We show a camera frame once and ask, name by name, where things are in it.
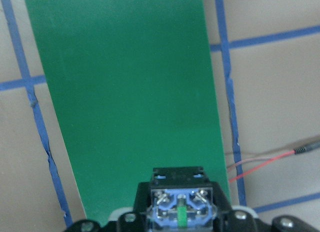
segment red wire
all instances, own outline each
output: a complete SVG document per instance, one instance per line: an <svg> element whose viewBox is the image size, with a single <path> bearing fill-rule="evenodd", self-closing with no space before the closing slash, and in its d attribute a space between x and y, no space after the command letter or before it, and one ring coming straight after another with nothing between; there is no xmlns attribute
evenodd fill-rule
<svg viewBox="0 0 320 232"><path fill-rule="evenodd" d="M234 181L236 181L236 180L238 180L238 179L241 179L241 178L243 178L243 177L251 174L252 172L257 171L257 170L259 170L260 168L262 168L262 167L264 167L264 166L266 166L266 165L268 165L268 164L270 164L270 163L272 163L272 162L274 162L274 161L276 161L276 160L279 160L279 159L281 159L281 158L283 158L283 157L291 156L291 155L294 155L294 154L295 154L295 151L294 151L294 150L291 150L291 151L282 153L282 154L280 154L280 155L278 155L278 156L275 156L275 157L267 160L266 162L263 162L262 164L260 164L260 165L258 165L258 166L256 166L256 167L253 167L252 169L249 169L248 171L246 171L246 172L244 172L244 173L242 173L242 174L239 174L237 177L234 177L234 178L229 179L229 183L232 183L232 182L234 182Z"/></svg>

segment floor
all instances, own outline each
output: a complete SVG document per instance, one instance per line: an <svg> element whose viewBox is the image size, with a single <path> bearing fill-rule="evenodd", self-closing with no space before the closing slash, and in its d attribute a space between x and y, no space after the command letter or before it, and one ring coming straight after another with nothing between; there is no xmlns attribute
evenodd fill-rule
<svg viewBox="0 0 320 232"><path fill-rule="evenodd" d="M14 46L19 41L12 41L6 21L8 3L1 1L0 231L62 231L66 217L56 188L63 186L74 221L85 213L24 0L10 4L27 77L20 73ZM274 156L270 152L319 138L320 0L203 1L227 164L234 156ZM50 150L39 128L46 129ZM320 229L319 152L281 159L231 183L232 203L247 204L267 223L291 214ZM55 165L60 182L53 184Z"/></svg>

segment tape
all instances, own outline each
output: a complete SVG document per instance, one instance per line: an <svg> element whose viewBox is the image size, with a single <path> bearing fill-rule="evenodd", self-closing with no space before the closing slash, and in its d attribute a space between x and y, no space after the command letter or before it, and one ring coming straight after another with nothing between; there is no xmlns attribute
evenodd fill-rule
<svg viewBox="0 0 320 232"><path fill-rule="evenodd" d="M19 70L20 70L20 73L22 76L22 80L15 80L15 81L7 82L7 83L2 83L2 87L4 87L4 85L13 87L13 86L18 86L18 85L24 83L24 86L25 86L26 92L27 92L27 96L28 96L30 105L33 110L34 121L35 121L37 130L38 130L43 148L48 156L49 171L51 174L54 189L56 191L57 198L60 203L60 207L61 207L62 211L64 211L64 216L63 216L64 222L65 222L66 226L69 227L73 223L72 217L70 214L70 210L69 210L68 202L67 202L66 195L64 192L64 188L63 188L62 182L61 182L59 174L58 174L58 169L57 169L57 166L56 166L55 161L54 161L52 154L51 154L48 133L47 133L45 122L44 122L44 119L43 119L43 116L41 113L41 109L40 109L40 106L39 106L39 103L38 103L38 100L37 100L37 97L35 94L34 84L32 83L32 82L42 81L43 78L41 78L41 77L31 78L30 71L29 71L28 64L27 64L27 60L26 60L26 56L25 56L24 49L22 46L16 18L14 15L12 4L11 4L11 0L1 0L1 3L2 3L5 18L7 20L7 24L8 24L14 52L15 52L15 56L16 56L18 66L19 66Z"/></svg>
<svg viewBox="0 0 320 232"><path fill-rule="evenodd" d="M239 145L239 132L238 132L238 123L237 123L237 114L236 114L236 103L235 103L235 93L234 93L234 84L231 78L231 59L229 51L229 41L227 34L227 23L225 16L225 7L224 0L215 0L216 15L218 21L218 29L221 41L221 53L222 53L222 63L224 70L224 81L226 96L229 105L229 116L230 116L230 125L232 133L232 150L233 150L233 159L237 163L241 161L241 150ZM240 175L243 173L242 166L239 165L236 167L236 174ZM245 182L243 178L237 180L237 189L239 203L241 206L247 206L246 201L246 190Z"/></svg>
<svg viewBox="0 0 320 232"><path fill-rule="evenodd" d="M310 36L318 33L320 33L320 25L231 41L229 43L229 49L256 46L256 45L272 43L272 42L277 42L282 40L299 38L303 36ZM221 51L220 44L211 44L210 51L211 52Z"/></svg>
<svg viewBox="0 0 320 232"><path fill-rule="evenodd" d="M318 199L320 199L320 192L300 196L297 198L287 199L287 200L283 200L283 201L276 202L276 203L263 205L263 206L256 207L253 209L257 213L262 213L262 212L272 211L272 210L276 210L279 208L292 206L292 205L296 205L296 204L300 204L300 203L304 203L304 202L308 202L308 201L313 201L313 200L318 200Z"/></svg>
<svg viewBox="0 0 320 232"><path fill-rule="evenodd" d="M34 86L43 83L46 83L46 77L44 75L34 76L27 79L6 81L0 83L0 91L18 89L25 87L26 85Z"/></svg>

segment green board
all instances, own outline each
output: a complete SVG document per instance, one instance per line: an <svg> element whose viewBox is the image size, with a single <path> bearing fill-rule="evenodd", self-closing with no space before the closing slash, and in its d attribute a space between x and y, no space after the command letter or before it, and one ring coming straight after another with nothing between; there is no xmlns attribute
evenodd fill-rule
<svg viewBox="0 0 320 232"><path fill-rule="evenodd" d="M202 0L25 0L85 212L105 224L153 167L228 182Z"/></svg>

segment wire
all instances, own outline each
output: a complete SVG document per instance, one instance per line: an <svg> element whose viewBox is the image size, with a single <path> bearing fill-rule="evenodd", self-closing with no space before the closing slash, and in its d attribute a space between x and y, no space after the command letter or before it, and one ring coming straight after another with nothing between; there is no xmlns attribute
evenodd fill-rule
<svg viewBox="0 0 320 232"><path fill-rule="evenodd" d="M278 154L278 153L284 153L291 150L291 148L279 148L279 149L273 149L273 150L268 150L264 152L248 152L248 151L241 151L242 155L248 155L248 156L270 156L271 154ZM232 156L233 152L225 152L225 156Z"/></svg>
<svg viewBox="0 0 320 232"><path fill-rule="evenodd" d="M237 180L239 180L239 179L241 179L241 178L243 178L243 177L245 177L245 176L257 171L257 170L259 170L260 168L262 168L262 167L264 167L264 166L266 166L266 165L268 165L268 164L270 164L270 163L272 163L274 161L277 161L277 160L279 160L279 159L281 159L283 157L288 157L288 156L294 155L295 153L296 153L295 150L291 150L291 151L282 153L282 154L280 154L278 156L272 157L271 159L267 160L266 162L263 162L262 164L260 164L260 165L258 165L256 167L253 167L252 169L249 169L248 171L246 171L246 172L244 172L242 174L239 174L238 176L236 176L234 178L229 179L229 183L237 181Z"/></svg>
<svg viewBox="0 0 320 232"><path fill-rule="evenodd" d="M234 170L237 166L242 165L242 164L246 164L249 162L257 162L257 161L267 161L270 159L272 159L272 157L247 158L247 159L240 160L237 163L233 163L231 165L228 165L226 168L227 168L227 171L230 172L230 171Z"/></svg>

